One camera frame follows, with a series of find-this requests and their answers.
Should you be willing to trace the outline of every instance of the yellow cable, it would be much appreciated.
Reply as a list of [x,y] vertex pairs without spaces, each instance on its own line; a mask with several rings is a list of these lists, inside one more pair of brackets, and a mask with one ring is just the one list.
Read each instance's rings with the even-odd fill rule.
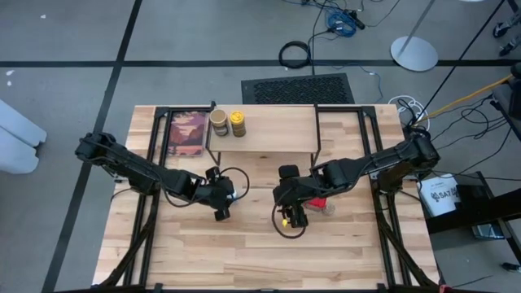
[[487,85],[487,86],[485,86],[484,88],[481,88],[481,89],[475,91],[474,93],[467,95],[466,97],[463,97],[463,98],[457,99],[456,101],[450,103],[449,105],[443,106],[441,109],[436,110],[436,111],[432,112],[431,114],[429,114],[428,116],[425,116],[425,117],[423,117],[422,119],[418,120],[418,122],[416,122],[416,124],[418,124],[419,122],[422,122],[422,121],[424,121],[424,120],[426,120],[426,119],[428,119],[428,118],[432,118],[432,117],[434,117],[434,116],[438,116],[439,114],[441,114],[442,112],[445,112],[445,111],[446,111],[447,109],[449,109],[450,107],[452,107],[452,106],[454,106],[454,105],[457,105],[457,104],[459,104],[459,103],[461,103],[461,102],[465,102],[466,100],[469,100],[469,99],[471,99],[471,98],[474,98],[474,97],[477,96],[478,94],[481,94],[481,93],[483,93],[483,92],[485,92],[485,91],[487,91],[487,90],[490,90],[490,89],[492,89],[492,88],[494,88],[494,87],[496,87],[496,86],[498,86],[498,85],[504,83],[505,81],[508,81],[511,77],[512,77],[512,75],[510,74],[509,76],[507,76],[507,77],[505,77],[505,78],[503,78],[503,79],[501,79],[501,80],[499,80],[499,81],[496,81],[496,82],[494,82],[494,83],[491,84],[491,85]]

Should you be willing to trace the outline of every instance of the wooden plank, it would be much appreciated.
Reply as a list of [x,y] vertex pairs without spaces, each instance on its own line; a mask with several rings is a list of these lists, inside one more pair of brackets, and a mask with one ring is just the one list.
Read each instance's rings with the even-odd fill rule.
[[219,137],[212,132],[212,151],[317,152],[315,110],[309,107],[273,107],[260,105],[219,105],[228,117],[244,113],[246,135]]
[[[403,140],[396,108],[375,107],[383,145],[392,147]],[[136,107],[132,118],[126,145],[142,156],[147,154],[154,110],[152,106]],[[321,113],[320,121],[322,153],[319,163],[364,155],[356,114]],[[248,122],[251,124],[246,115],[247,129]],[[375,151],[369,120],[366,123],[371,150]],[[156,150],[160,149],[162,133],[161,130]],[[367,177],[361,178],[350,192],[328,199],[336,208],[333,215],[308,211],[310,224],[306,234],[297,240],[287,240],[274,231],[270,221],[274,204],[272,189],[278,184],[277,169],[284,164],[296,164],[302,175],[308,174],[309,154],[231,152],[223,153],[221,161],[221,168],[236,166],[247,172],[252,184],[250,193],[230,207],[231,218],[223,222],[215,222],[213,210],[208,207],[174,208],[161,197],[148,287],[162,282],[166,288],[179,289],[374,289],[377,282],[385,283]],[[200,157],[170,156],[166,160],[168,168],[183,168],[198,174],[204,174],[213,165],[207,152]],[[235,171],[226,175],[242,194],[246,187],[243,175]],[[128,185],[118,184],[116,191],[126,187]],[[405,190],[417,194],[411,182],[405,183]],[[94,282],[106,278],[125,254],[137,201],[138,197],[132,191],[113,200]],[[437,282],[436,262],[419,202],[398,194],[395,203],[405,247],[425,273]],[[284,231],[298,232],[291,228]],[[399,281],[400,268],[393,249],[392,252],[394,273]],[[142,257],[138,255],[137,264],[141,261]],[[134,280],[138,273],[137,265]]]

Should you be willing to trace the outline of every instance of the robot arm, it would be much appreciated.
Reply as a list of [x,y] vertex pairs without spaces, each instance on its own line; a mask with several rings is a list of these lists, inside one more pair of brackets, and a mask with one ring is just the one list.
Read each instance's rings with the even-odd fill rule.
[[420,133],[395,147],[360,159],[331,160],[312,168],[311,175],[300,177],[295,165],[279,168],[280,184],[274,189],[274,201],[288,218],[291,227],[308,225],[302,203],[314,198],[327,198],[351,190],[361,176],[378,173],[376,188],[395,193],[401,188],[403,177],[432,169],[440,157],[431,139]]
[[207,170],[206,178],[185,170],[166,169],[127,150],[108,133],[88,133],[80,139],[75,153],[86,163],[127,177],[132,189],[141,194],[153,195],[163,190],[188,203],[183,207],[201,203],[216,209],[216,221],[230,217],[228,207],[233,202],[230,195],[234,186],[228,177],[220,174],[218,167]]

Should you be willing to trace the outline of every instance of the tan can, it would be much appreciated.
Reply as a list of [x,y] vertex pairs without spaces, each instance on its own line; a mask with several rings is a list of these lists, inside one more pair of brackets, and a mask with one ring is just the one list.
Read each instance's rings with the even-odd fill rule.
[[228,129],[228,117],[226,112],[216,109],[210,113],[210,122],[213,126],[213,131],[218,136],[226,136],[229,132]]

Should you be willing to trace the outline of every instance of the book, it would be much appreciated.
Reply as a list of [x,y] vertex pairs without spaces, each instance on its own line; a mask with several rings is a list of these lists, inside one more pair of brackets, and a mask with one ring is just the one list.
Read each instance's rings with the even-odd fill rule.
[[173,113],[169,135],[169,154],[200,156],[204,150],[205,112]]

